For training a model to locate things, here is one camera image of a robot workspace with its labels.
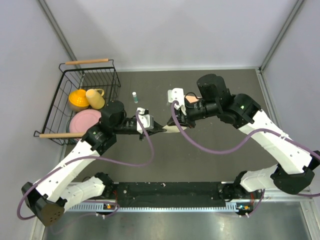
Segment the white green glue stick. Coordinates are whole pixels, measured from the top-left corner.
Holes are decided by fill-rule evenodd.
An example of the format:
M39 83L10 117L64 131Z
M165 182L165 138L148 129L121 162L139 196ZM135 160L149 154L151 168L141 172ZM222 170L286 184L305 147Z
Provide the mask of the white green glue stick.
M138 100L137 93L135 91L132 92L132 97L133 97L134 102L137 104L139 102L139 100Z

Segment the cream letter paper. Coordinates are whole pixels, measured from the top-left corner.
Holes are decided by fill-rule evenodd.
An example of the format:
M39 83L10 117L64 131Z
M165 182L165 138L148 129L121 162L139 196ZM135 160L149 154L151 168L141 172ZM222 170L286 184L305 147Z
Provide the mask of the cream letter paper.
M162 129L165 130L165 133L167 134L180 132L179 128L176 125L171 125L171 126L165 125Z

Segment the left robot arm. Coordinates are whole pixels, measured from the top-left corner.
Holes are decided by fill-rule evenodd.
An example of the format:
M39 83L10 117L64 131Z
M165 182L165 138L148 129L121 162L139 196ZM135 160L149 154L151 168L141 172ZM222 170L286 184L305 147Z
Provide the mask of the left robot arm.
M149 138L165 129L149 111L137 108L135 116L128 118L121 101L110 101L101 109L101 117L77 142L73 150L48 175L35 183L27 182L21 189L23 202L41 223L48 227L57 222L73 206L91 198L109 198L114 191L110 177L98 172L90 179L69 184L117 141L117 135L138 135Z

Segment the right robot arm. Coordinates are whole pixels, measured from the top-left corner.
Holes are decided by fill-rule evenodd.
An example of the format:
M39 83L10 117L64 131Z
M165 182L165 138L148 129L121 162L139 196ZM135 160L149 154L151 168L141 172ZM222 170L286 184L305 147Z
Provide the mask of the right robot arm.
M222 189L224 199L245 198L257 190L273 188L289 195L300 195L312 183L314 169L320 165L319 152L292 140L249 95L231 94L221 76L207 74L196 84L201 97L196 97L194 102L187 99L182 88L168 90L167 101L171 104L172 114L168 126L180 132L193 146L210 154L231 154L253 139L277 161L268 168L242 171L232 184ZM194 128L196 121L210 117L232 125L246 135L245 139L231 149L213 150L186 134L185 128Z

